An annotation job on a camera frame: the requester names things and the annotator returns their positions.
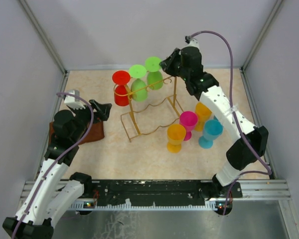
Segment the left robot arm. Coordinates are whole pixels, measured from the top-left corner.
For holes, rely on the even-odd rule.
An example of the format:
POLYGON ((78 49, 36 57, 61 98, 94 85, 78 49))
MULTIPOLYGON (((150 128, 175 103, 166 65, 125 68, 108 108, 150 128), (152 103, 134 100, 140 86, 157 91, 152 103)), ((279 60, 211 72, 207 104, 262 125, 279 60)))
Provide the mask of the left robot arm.
POLYGON ((107 121, 112 104, 89 100, 66 102, 66 110, 57 112, 52 122, 53 133, 34 186, 14 217, 7 217, 3 229, 12 239, 50 239, 54 228, 79 197, 94 191, 90 175, 74 173, 64 188, 53 197, 57 185, 71 165, 79 144, 93 125, 107 121))

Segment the orange wine glass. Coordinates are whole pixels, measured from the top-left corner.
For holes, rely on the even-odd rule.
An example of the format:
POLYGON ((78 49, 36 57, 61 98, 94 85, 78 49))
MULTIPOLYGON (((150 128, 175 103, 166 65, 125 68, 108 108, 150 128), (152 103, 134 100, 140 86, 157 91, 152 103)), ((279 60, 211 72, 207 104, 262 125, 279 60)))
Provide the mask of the orange wine glass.
POLYGON ((180 124, 172 124, 167 129, 167 149, 171 153, 178 153, 181 151, 181 145, 186 136, 186 129, 180 124))
POLYGON ((205 122, 211 117, 211 110, 201 102, 198 102, 195 107, 195 113, 198 117, 198 122, 194 128, 195 131, 203 131, 205 122))

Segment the magenta wine glass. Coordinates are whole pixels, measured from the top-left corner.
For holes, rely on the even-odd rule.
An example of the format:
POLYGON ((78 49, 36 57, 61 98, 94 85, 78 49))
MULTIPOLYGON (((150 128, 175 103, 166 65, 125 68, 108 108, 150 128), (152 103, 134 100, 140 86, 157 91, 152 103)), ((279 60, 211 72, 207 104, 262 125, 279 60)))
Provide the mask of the magenta wine glass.
POLYGON ((184 141, 188 141, 192 137, 192 131, 198 123, 198 116, 195 112, 184 111, 179 117, 179 123, 184 126, 186 135, 184 141))

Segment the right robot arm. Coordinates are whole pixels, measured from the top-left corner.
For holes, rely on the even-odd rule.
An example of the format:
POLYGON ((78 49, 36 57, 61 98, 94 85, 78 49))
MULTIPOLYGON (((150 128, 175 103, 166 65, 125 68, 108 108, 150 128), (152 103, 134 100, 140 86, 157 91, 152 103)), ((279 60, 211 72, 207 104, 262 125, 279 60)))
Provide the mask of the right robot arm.
POLYGON ((269 132, 264 126, 255 126, 233 108, 219 82, 203 70, 201 60, 198 47, 186 46, 174 49, 160 66, 165 73, 185 82, 188 93, 212 111, 233 141, 226 152, 225 165, 213 177, 213 193, 224 197, 238 175, 264 155, 269 132))

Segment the light blue wine glass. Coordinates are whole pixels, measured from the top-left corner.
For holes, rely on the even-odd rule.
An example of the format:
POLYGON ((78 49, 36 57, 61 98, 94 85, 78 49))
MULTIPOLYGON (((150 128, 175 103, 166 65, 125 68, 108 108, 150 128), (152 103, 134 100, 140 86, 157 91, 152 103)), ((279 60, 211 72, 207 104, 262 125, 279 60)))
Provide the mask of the light blue wine glass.
POLYGON ((203 127, 202 136, 198 140, 200 147, 209 149, 213 146, 213 141, 223 133, 223 126, 218 120, 208 120, 203 127))

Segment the red wine glass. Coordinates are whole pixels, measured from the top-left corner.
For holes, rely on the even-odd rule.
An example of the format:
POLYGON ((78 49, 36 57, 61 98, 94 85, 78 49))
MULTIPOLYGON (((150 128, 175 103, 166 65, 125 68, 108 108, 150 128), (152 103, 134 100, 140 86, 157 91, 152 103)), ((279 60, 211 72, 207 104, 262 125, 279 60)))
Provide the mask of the red wine glass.
POLYGON ((123 70, 116 71, 112 75, 112 80, 117 85, 114 90, 114 101, 120 107, 125 107, 129 104, 125 85, 130 81, 130 78, 129 73, 123 70))

